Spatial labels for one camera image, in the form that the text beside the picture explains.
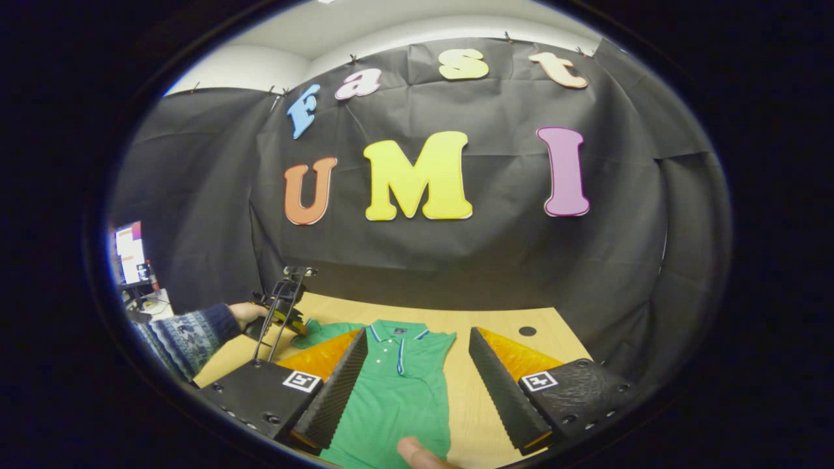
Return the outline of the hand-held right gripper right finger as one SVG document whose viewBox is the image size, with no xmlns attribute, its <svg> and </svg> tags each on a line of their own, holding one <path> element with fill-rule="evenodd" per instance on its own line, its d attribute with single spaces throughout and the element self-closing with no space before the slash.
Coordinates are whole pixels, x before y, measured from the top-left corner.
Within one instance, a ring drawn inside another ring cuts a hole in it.
<svg viewBox="0 0 834 469">
<path fill-rule="evenodd" d="M 524 456 L 592 433 L 637 398 L 637 385 L 591 359 L 561 362 L 482 327 L 471 328 L 468 354 Z"/>
</svg>

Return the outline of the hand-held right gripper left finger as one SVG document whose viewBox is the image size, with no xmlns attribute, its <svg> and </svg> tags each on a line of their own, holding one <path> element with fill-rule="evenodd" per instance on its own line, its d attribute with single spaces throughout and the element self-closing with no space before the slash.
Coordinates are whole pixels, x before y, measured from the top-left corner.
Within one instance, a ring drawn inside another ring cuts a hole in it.
<svg viewBox="0 0 834 469">
<path fill-rule="evenodd" d="M 250 360 L 200 392 L 254 433 L 317 456 L 332 443 L 366 357 L 358 328 L 278 364 Z"/>
</svg>

